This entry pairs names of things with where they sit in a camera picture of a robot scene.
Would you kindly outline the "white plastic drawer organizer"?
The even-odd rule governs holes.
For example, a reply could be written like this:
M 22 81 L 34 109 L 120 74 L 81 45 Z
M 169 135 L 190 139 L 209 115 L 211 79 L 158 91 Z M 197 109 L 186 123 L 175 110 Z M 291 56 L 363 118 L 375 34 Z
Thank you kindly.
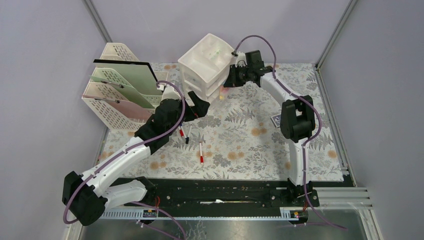
M 213 103 L 229 75 L 234 49 L 208 33 L 178 59 L 184 92 L 193 91 L 203 101 Z

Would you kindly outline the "white binder folder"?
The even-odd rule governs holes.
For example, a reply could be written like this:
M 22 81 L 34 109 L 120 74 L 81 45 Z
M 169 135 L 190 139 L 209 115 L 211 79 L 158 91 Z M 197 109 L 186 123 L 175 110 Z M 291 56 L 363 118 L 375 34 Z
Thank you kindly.
M 94 59 L 93 63 L 99 68 L 110 68 L 116 70 L 126 80 L 141 79 L 147 82 L 158 81 L 149 62 Z

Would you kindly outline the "pink clipboard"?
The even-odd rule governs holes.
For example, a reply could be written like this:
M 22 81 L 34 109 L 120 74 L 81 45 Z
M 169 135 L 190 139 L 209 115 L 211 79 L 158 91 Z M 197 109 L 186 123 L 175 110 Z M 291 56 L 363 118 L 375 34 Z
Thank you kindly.
M 99 113 L 105 119 L 111 118 L 114 113 L 118 113 L 133 122 L 143 123 L 155 113 L 155 108 L 144 108 L 132 101 L 124 99 L 95 97 L 91 95 L 83 95 L 82 99 L 93 108 L 93 111 Z

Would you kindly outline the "green clipboard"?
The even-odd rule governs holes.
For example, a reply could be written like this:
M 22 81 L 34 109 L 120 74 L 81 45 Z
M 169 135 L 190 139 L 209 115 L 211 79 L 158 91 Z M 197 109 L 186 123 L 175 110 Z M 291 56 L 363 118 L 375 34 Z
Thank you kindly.
M 134 89 L 141 97 L 143 97 L 148 105 L 144 108 L 156 108 L 162 100 L 162 91 L 157 89 L 157 82 L 147 82 L 142 79 L 126 80 L 113 68 L 96 67 L 91 75 L 93 82 L 110 82 L 119 90 Z

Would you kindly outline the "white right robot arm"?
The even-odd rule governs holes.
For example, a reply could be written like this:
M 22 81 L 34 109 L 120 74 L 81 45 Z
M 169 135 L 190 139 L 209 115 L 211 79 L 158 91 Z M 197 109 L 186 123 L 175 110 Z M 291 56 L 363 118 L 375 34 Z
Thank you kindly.
M 313 99 L 299 96 L 276 78 L 275 69 L 265 66 L 259 50 L 247 53 L 233 51 L 235 63 L 230 65 L 225 88 L 242 87 L 253 82 L 268 92 L 280 105 L 279 128 L 289 140 L 289 185 L 287 201 L 293 206 L 301 205 L 313 190 L 308 174 L 309 140 L 316 128 Z

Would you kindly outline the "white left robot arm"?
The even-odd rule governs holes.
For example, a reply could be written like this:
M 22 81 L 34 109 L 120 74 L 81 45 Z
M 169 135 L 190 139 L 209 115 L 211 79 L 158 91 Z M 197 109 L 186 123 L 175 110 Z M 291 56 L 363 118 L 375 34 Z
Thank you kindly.
M 62 202 L 65 205 L 63 221 L 66 224 L 79 222 L 89 226 L 105 210 L 132 202 L 140 202 L 144 206 L 154 202 L 154 188 L 145 178 L 120 185 L 113 183 L 132 165 L 147 159 L 167 144 L 181 123 L 207 114 L 210 107 L 208 101 L 199 98 L 194 91 L 190 91 L 188 97 L 193 106 L 185 98 L 162 100 L 147 122 L 107 160 L 81 174 L 71 171 L 64 177 Z

